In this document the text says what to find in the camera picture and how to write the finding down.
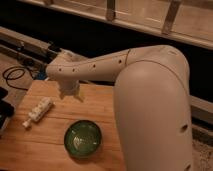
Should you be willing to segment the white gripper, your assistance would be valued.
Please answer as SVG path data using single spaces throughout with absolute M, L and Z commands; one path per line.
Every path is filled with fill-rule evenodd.
M 64 99 L 65 95 L 73 95 L 79 90 L 79 82 L 74 81 L 60 81 L 59 82 L 59 97 L 60 99 Z M 81 90 L 79 90 L 74 97 L 78 99 L 80 102 L 84 101 L 84 94 Z

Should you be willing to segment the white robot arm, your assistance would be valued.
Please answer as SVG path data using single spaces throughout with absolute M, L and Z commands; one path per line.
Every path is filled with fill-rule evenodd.
M 127 171 L 193 171 L 189 64 L 169 45 L 77 61 L 63 51 L 47 66 L 60 95 L 80 80 L 113 81 L 114 114 Z

